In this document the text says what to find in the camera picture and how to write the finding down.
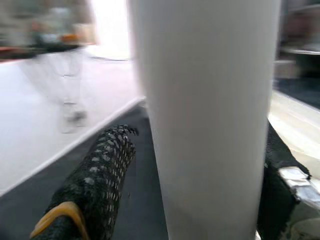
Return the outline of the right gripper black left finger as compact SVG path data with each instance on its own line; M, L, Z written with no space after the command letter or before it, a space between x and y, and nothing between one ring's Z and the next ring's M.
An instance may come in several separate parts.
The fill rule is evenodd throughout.
M123 184L136 158L135 127L103 130L75 170L54 192L31 240L110 240Z

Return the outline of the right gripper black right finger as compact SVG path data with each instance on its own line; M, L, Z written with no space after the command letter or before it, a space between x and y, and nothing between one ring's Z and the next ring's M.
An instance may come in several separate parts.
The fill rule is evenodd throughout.
M297 167L306 174L307 179L311 177L309 170L296 160L269 123L256 227L263 240L280 239L292 211L299 203L293 191L280 176L279 170L286 167Z

